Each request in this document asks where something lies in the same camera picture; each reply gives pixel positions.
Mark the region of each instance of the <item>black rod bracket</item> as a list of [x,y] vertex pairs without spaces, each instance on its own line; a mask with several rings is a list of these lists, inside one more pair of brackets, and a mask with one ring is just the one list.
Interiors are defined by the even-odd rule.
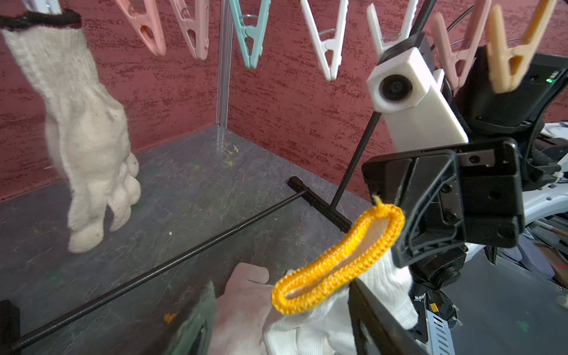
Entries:
[[318,210],[322,215],[329,219],[337,228],[342,232],[347,233],[351,229],[351,221],[347,219],[344,215],[332,209],[331,206],[324,201],[323,198],[319,197],[315,192],[313,192],[309,187],[304,185],[303,181],[297,176],[292,176],[288,179],[288,186],[297,193],[305,191],[302,195],[304,200],[306,200],[310,206]]
[[10,352],[10,344],[20,338],[20,309],[9,300],[0,301],[0,355]]

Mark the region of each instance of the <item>pink clothespin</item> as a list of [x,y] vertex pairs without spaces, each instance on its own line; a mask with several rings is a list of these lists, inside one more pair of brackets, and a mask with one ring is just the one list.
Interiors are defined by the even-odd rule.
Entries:
[[160,23],[160,15],[156,0],[144,0],[146,7],[145,14],[136,12],[130,0],[115,0],[116,4],[122,10],[122,13],[128,19],[128,22],[134,27],[134,30],[150,52],[155,56],[166,55],[166,41],[164,39],[164,32],[162,31],[162,24]]
[[491,0],[475,1],[471,18],[467,24],[465,37],[457,52],[452,52],[450,38],[448,37],[442,14],[437,12],[432,18],[431,34],[438,49],[440,64],[446,72],[446,77],[453,90],[457,90],[465,84],[475,59],[475,52],[477,51],[477,46],[479,46],[490,6]]
[[185,0],[170,0],[170,3],[191,55],[205,60],[209,48],[209,0],[195,0],[194,18]]

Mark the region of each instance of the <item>black metal rod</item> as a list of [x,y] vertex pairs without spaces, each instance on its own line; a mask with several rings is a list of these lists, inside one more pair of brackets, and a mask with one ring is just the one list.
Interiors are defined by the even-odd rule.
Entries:
[[13,343],[10,344],[9,353],[13,353],[13,352],[17,352],[19,350],[22,350],[23,348],[26,348],[26,347],[30,346],[31,344],[45,338],[46,336],[50,335],[51,333],[58,331],[59,329],[63,328],[64,326],[74,322],[75,320],[93,312],[97,308],[104,306],[105,304],[114,300],[115,298],[120,297],[123,294],[131,291],[132,289],[142,285],[146,281],[149,281],[149,280],[153,279],[154,277],[162,274],[163,272],[168,271],[169,269],[173,268],[174,266],[181,264],[182,262],[184,262],[184,261],[188,260],[189,258],[199,254],[200,252],[204,251],[205,249],[207,249],[207,248],[217,244],[218,242],[226,239],[227,237],[235,234],[236,232],[240,231],[241,229],[243,229],[243,228],[253,224],[254,222],[268,216],[272,212],[277,211],[278,209],[282,208],[283,206],[285,206],[285,205],[289,204],[290,202],[296,200],[297,198],[301,197],[305,193],[306,193],[305,191],[300,191],[300,192],[296,193],[295,195],[292,195],[292,196],[288,197],[287,199],[278,202],[277,204],[273,205],[269,209],[264,210],[263,212],[260,212],[256,216],[253,216],[253,217],[247,219],[246,221],[241,222],[241,223],[229,228],[228,230],[226,230],[226,231],[214,236],[213,238],[199,244],[197,247],[189,249],[185,253],[182,253],[182,254],[176,256],[175,258],[172,258],[172,259],[166,261],[165,263],[153,268],[152,270],[147,271],[144,274],[133,278],[132,280],[118,286],[117,288],[110,290],[109,292],[93,299],[92,301],[85,303],[81,307],[76,308],[75,310],[73,310],[73,311],[71,311],[71,312],[69,312],[69,313],[67,313],[67,314],[65,314],[65,315],[63,315],[63,316],[61,316],[57,319],[54,319],[54,320],[50,321],[49,323],[47,323],[46,325],[24,335],[23,337],[21,337],[17,341],[14,341]]
[[349,183],[349,180],[351,179],[351,176],[353,175],[353,172],[355,171],[355,168],[357,167],[357,164],[359,163],[359,160],[361,159],[361,156],[363,155],[363,152],[367,147],[367,143],[369,142],[369,139],[371,139],[371,136],[373,135],[373,131],[375,130],[375,127],[379,122],[379,118],[381,118],[381,114],[378,112],[373,112],[373,114],[371,115],[369,123],[365,128],[365,132],[363,132],[363,135],[361,136],[361,140],[357,145],[357,149],[355,149],[355,153],[351,157],[351,161],[347,166],[347,170],[345,171],[345,174],[343,174],[341,183],[339,184],[339,187],[335,192],[335,196],[333,197],[333,200],[329,205],[332,211],[334,211],[337,205],[339,204],[339,200],[341,199],[343,192],[345,192],[345,188],[347,187],[347,184]]
[[430,14],[432,13],[432,10],[434,9],[435,4],[436,4],[436,0],[424,1],[424,3],[422,4],[422,7],[420,8],[420,11],[418,12],[418,15],[416,16],[416,20],[414,21],[414,24],[412,25],[412,28],[410,29],[410,35],[411,36],[413,34],[417,34],[417,33],[422,32],[422,30],[424,29],[424,26],[426,26],[426,22],[428,21],[428,18],[430,17]]

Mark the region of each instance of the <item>stained floor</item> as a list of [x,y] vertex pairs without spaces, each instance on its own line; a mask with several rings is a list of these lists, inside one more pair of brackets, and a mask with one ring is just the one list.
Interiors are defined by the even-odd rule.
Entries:
[[[293,195],[298,176],[331,201],[336,186],[222,128],[138,156],[142,197],[129,222],[84,254],[67,251],[64,183],[0,204],[0,299],[22,312],[22,334]],[[370,203],[346,193],[338,210],[354,220]],[[208,281],[216,295],[239,262],[265,266],[270,283],[312,261],[343,237],[303,199],[121,296],[25,349],[29,354],[140,354],[163,333],[166,315],[196,302]],[[458,355],[566,353],[566,294],[481,253],[446,288],[460,308]]]

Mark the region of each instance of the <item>knitted glove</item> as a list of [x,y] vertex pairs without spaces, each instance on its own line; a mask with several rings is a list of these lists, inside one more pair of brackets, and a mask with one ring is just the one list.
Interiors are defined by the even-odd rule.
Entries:
[[45,102],[48,152],[72,195],[69,251],[86,252],[103,239],[106,205],[114,213],[114,231],[126,223],[130,205],[140,198],[124,108],[99,82],[75,12],[27,12],[0,18],[0,27],[14,59]]
[[[367,230],[365,240],[376,240],[385,230],[379,220]],[[373,292],[405,329],[418,322],[408,292],[412,276],[408,266],[398,269],[388,250],[359,279]],[[349,288],[344,286],[313,310],[283,316],[272,308],[264,325],[264,342],[271,355],[355,355],[355,339],[347,301]]]

